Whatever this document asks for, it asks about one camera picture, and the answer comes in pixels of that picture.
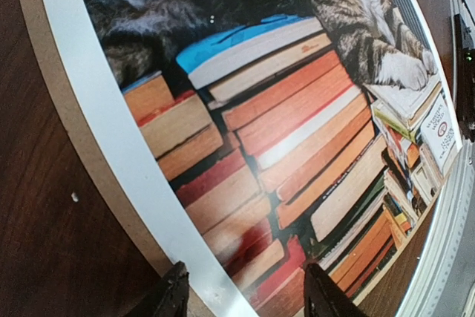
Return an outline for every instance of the tabby cat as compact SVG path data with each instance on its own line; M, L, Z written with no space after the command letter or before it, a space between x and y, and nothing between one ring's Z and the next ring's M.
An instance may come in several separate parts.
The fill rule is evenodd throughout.
M193 42L274 14L316 16L355 84L420 90L431 52L390 0L85 0L120 85L164 69Z

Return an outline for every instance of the white border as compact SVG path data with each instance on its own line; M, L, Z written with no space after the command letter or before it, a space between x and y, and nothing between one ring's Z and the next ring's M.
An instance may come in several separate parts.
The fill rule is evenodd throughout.
M411 1L436 58L442 87L449 94L427 22L417 1ZM84 117L124 193L154 239L172 262L186 263L191 287L217 317L257 316L207 247L151 155L116 85L83 0L43 2ZM449 112L458 128L455 110L450 107ZM456 144L461 149L458 136Z

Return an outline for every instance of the white book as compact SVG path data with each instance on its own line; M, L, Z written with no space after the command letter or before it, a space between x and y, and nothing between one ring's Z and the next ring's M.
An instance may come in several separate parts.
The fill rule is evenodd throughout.
M206 87L256 59L322 30L320 22L310 18L269 31L213 56L189 73L189 79L195 89Z
M351 244L352 241L358 236L358 234L363 230L366 224L371 220L371 218L377 213L378 209L381 208L383 198L387 194L387 191L383 191L378 195L378 197L370 204L366 212L356 221L347 234L338 242L335 248L332 249L327 255L325 255L319 262L318 265L323 270L328 269L338 256L343 254L344 250Z
M321 49L330 46L331 43L325 33L295 43L293 46L260 59L256 63L231 74L228 78L213 84L209 87L209 93L218 103L227 103L238 94L315 55Z
M323 111L316 114L300 128L283 138L279 143L269 148L257 157L259 167L268 169L282 160L288 153L297 148L305 139L327 124L336 114L349 105L361 90L355 85L345 91L336 101L329 104Z
M409 88L398 88L391 85L367 85L367 88L380 99L409 131L429 110L433 98L440 92L440 77L435 75L429 79L421 91Z

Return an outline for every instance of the red book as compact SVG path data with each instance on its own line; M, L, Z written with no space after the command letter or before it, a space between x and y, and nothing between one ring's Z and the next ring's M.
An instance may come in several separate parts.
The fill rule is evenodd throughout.
M302 67L253 98L223 112L223 119L230 131L242 128L245 124L274 108L280 102L297 93L340 63L335 51L323 55L314 62Z
M226 272L229 276L237 274L270 244L272 244L272 232L269 220L266 218L244 233L237 252L226 263Z
M272 275L270 275L249 297L249 303L259 310L271 299L280 285L282 285L296 269L302 267L305 262L305 253L298 237L290 238L287 242L288 258Z
M175 194L183 207L187 207L205 193L222 183L226 178L234 174L246 165L240 150L234 150L231 154L218 161L208 171L205 171L192 182L181 186Z
M305 272L298 268L277 288L276 294L261 308L259 316L289 317L294 316L304 306Z
M248 155L258 156L302 126L353 86L338 65L237 131Z

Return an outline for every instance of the book cover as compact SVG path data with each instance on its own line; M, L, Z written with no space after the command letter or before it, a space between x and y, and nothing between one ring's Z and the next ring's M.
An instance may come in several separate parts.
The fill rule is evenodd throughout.
M455 145L455 132L442 95L438 95L429 114L422 122L421 134L432 152L439 172L442 176L446 175L446 162Z

